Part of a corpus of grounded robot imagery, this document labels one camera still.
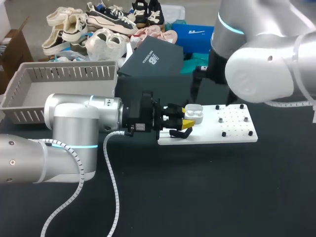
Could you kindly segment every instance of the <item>white shoe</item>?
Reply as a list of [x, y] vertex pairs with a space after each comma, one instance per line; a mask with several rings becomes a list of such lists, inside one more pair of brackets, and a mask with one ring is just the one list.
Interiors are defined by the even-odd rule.
[[103, 40], [104, 42], [108, 42], [109, 39], [112, 37], [113, 32], [109, 29], [102, 28], [97, 30], [92, 37], [90, 37], [87, 42], [85, 43], [85, 47], [87, 51], [93, 52], [94, 51], [94, 44], [96, 40]]
[[107, 42], [107, 46], [111, 50], [111, 53], [114, 53], [115, 55], [117, 55], [117, 57], [122, 57], [124, 54], [126, 54], [126, 45], [129, 42], [129, 37], [121, 35], [119, 33], [115, 33]]
[[88, 32], [86, 14], [73, 14], [64, 21], [63, 40], [74, 42]]
[[54, 26], [49, 38], [42, 44], [45, 55], [54, 55], [65, 48], [70, 47], [69, 42], [62, 39], [63, 25]]
[[46, 19], [49, 26], [62, 25], [65, 19], [71, 14], [81, 14], [81, 9], [73, 9], [72, 7], [59, 7], [52, 14], [49, 14]]

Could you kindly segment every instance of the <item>new balance logo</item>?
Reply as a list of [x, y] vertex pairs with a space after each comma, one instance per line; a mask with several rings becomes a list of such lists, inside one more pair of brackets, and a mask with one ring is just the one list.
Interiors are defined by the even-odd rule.
[[198, 33], [203, 33], [205, 31], [189, 31], [189, 34], [198, 34]]
[[148, 60], [149, 63], [155, 65], [156, 62], [159, 60], [159, 58], [158, 58], [158, 56], [155, 55], [155, 54], [153, 53], [153, 51], [151, 50], [151, 51], [149, 52], [149, 54], [146, 56], [146, 58], [143, 60], [143, 63], [146, 63], [147, 60]]
[[152, 55], [151, 58], [148, 60], [148, 62], [154, 65], [154, 64], [156, 64], [156, 62], [157, 62], [158, 60], [159, 60], [158, 56], [153, 53], [153, 55]]

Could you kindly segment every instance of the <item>shoelace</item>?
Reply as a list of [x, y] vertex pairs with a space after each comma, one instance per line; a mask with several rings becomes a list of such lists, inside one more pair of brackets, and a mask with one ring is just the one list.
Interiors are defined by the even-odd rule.
[[135, 10], [134, 15], [135, 16], [142, 16], [145, 14], [145, 10]]
[[133, 27], [136, 27], [136, 24], [132, 22], [131, 20], [129, 20], [126, 16], [119, 16], [119, 19], [121, 19], [122, 21], [126, 22], [129, 25], [132, 25]]
[[150, 17], [148, 17], [148, 20], [154, 21], [155, 23], [159, 22], [159, 19], [156, 19], [156, 17], [160, 16], [160, 11], [152, 11]]
[[109, 9], [111, 9], [111, 13], [113, 13], [116, 16], [124, 16], [124, 14], [122, 12], [123, 8], [121, 8], [119, 6], [116, 6], [116, 5], [110, 6]]
[[123, 11], [123, 7], [121, 7], [121, 6], [116, 6], [116, 5], [109, 6], [109, 9], [117, 9], [117, 10], [119, 10], [119, 11]]

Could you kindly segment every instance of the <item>white plate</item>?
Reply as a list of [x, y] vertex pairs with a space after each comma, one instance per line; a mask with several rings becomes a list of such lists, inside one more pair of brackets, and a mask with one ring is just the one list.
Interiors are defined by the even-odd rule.
[[251, 119], [248, 107], [243, 105], [216, 105], [203, 106], [204, 118], [201, 124], [193, 127], [192, 133], [187, 139], [170, 137], [169, 129], [160, 132], [159, 145], [189, 145], [189, 144], [216, 144], [216, 143], [246, 143], [256, 142], [258, 136]]

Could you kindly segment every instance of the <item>shoe box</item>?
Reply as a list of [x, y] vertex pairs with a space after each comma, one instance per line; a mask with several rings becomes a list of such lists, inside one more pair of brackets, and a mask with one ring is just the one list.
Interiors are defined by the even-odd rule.
[[10, 30], [4, 40], [9, 40], [5, 51], [0, 56], [0, 95], [5, 93], [14, 73], [21, 63], [33, 62], [29, 47], [25, 41], [22, 29], [26, 19], [18, 30]]
[[213, 26], [173, 24], [172, 29], [178, 34], [176, 45], [183, 47], [184, 53], [209, 53]]
[[172, 76], [183, 67], [183, 49], [175, 44], [146, 37], [118, 71], [125, 76]]

